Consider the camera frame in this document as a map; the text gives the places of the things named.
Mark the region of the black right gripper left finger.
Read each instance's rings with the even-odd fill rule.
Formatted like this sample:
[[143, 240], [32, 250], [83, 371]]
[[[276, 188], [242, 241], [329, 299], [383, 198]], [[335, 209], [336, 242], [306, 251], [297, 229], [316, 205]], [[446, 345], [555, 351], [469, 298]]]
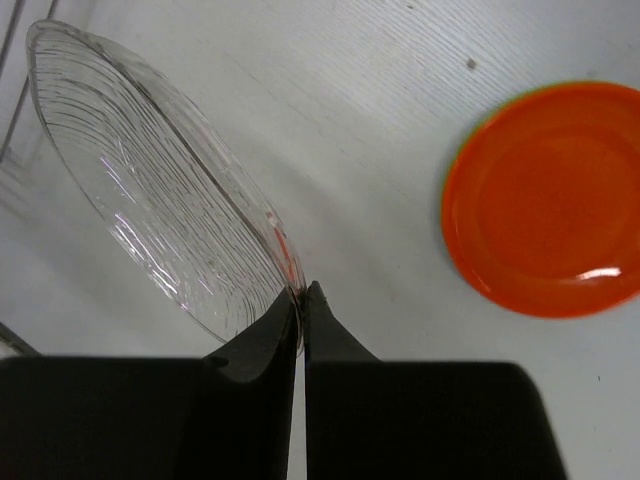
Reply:
[[1, 364], [5, 479], [283, 479], [298, 326], [280, 294], [203, 358]]

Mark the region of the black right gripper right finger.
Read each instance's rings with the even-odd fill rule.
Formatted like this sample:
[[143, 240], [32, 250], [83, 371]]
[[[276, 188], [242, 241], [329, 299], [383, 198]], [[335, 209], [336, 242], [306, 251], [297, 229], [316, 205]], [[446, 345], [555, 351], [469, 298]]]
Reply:
[[382, 361], [318, 283], [304, 319], [311, 479], [563, 479], [543, 399], [518, 365]]

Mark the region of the clear glass plate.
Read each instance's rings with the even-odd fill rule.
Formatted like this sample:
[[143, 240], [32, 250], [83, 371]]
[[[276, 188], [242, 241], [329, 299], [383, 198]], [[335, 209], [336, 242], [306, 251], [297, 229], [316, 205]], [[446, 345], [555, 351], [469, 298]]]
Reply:
[[228, 341], [306, 281], [282, 222], [196, 105], [143, 58], [55, 20], [26, 40], [45, 135], [112, 236]]

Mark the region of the orange plate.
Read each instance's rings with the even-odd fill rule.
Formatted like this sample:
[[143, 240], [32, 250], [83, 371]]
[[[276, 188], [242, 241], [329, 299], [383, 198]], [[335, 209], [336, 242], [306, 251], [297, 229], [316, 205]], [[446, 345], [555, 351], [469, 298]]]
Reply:
[[469, 141], [441, 203], [466, 282], [543, 318], [639, 293], [639, 92], [573, 81], [504, 109]]

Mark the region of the green plate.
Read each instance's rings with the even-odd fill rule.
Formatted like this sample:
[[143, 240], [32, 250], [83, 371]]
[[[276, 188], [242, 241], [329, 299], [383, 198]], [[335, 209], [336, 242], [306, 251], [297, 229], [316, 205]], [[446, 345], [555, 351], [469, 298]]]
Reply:
[[536, 95], [539, 91], [546, 91], [554, 89], [558, 86], [566, 84], [566, 81], [557, 81], [552, 83], [540, 84], [535, 88], [529, 88], [519, 91], [516, 95], [494, 103], [490, 108], [483, 110], [480, 114], [476, 115], [468, 125], [460, 131], [455, 141], [451, 144], [451, 148], [446, 156], [446, 168], [442, 169], [440, 175], [440, 190], [439, 190], [439, 202], [442, 203], [446, 195], [447, 184], [451, 173], [456, 168], [458, 156], [465, 149], [469, 141], [474, 135], [484, 128], [487, 123], [491, 123], [496, 115], [500, 115], [504, 109], [508, 109], [512, 104], [518, 103], [525, 98]]

